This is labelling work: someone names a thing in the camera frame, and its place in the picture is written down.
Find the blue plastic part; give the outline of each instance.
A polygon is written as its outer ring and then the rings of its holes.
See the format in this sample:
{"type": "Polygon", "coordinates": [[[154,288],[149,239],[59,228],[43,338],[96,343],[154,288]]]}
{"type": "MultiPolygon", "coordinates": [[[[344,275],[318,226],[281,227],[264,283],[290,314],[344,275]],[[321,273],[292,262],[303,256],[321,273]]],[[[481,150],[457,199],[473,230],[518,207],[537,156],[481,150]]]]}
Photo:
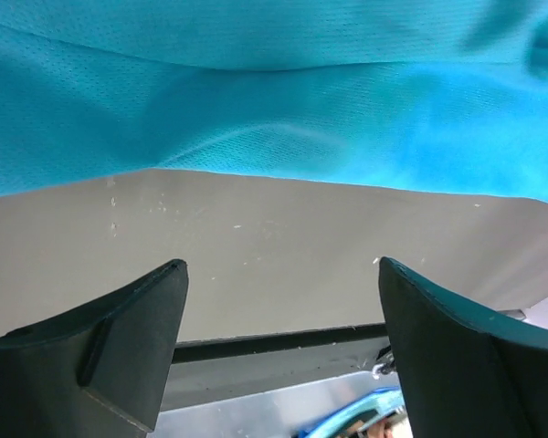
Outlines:
{"type": "Polygon", "coordinates": [[[315,426],[299,431],[298,436],[299,438],[334,438],[346,423],[362,413],[376,410],[375,422],[378,422],[404,405],[404,396],[399,388],[375,390],[325,417],[315,426]]]}

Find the blue object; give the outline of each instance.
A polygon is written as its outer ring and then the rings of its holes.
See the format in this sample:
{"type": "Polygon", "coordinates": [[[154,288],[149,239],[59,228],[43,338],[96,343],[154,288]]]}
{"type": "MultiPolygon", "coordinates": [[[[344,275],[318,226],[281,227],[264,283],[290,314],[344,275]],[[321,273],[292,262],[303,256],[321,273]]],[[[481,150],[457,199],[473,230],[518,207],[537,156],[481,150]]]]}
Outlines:
{"type": "Polygon", "coordinates": [[[375,410],[375,422],[404,406],[399,388],[382,388],[354,401],[319,421],[314,427],[298,433],[299,438],[334,438],[346,425],[351,425],[363,413],[375,410]]]}
{"type": "Polygon", "coordinates": [[[147,168],[548,203],[548,0],[0,0],[0,196],[147,168]]]}

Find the gray surface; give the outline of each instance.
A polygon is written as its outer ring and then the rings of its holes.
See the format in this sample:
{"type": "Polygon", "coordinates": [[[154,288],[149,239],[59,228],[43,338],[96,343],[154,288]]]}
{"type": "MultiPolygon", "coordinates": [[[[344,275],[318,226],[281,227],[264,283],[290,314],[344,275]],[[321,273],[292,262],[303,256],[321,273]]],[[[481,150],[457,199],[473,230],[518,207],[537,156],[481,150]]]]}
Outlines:
{"type": "Polygon", "coordinates": [[[371,371],[387,337],[171,366],[162,411],[371,371]]]}
{"type": "Polygon", "coordinates": [[[380,256],[494,308],[548,296],[548,205],[143,172],[0,198],[0,335],[189,263],[180,340],[379,322],[380,256]]]}
{"type": "Polygon", "coordinates": [[[290,437],[365,394],[397,384],[395,375],[376,381],[356,372],[281,390],[161,412],[151,438],[290,437]]]}

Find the gray panel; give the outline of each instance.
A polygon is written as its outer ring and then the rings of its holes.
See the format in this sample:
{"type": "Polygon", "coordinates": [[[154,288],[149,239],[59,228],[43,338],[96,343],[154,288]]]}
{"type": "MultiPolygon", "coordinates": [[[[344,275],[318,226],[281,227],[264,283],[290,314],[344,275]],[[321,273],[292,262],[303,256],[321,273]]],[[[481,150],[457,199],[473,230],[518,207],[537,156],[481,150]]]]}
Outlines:
{"type": "Polygon", "coordinates": [[[395,374],[374,380],[369,372],[161,412],[151,438],[288,438],[300,427],[354,402],[365,394],[398,384],[395,374]]]}
{"type": "Polygon", "coordinates": [[[193,172],[0,198],[0,335],[171,258],[191,278],[180,340],[379,322],[380,256],[527,308],[548,296],[548,205],[193,172]]]}

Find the gray wall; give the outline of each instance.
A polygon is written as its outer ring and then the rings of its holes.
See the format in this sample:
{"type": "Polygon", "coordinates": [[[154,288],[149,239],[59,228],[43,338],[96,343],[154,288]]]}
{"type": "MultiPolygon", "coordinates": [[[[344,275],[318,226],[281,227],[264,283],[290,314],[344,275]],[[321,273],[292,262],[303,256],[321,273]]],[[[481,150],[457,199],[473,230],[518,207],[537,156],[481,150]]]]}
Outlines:
{"type": "Polygon", "coordinates": [[[143,172],[0,198],[0,335],[169,258],[180,340],[379,322],[380,256],[494,308],[548,296],[548,205],[143,172]]]}

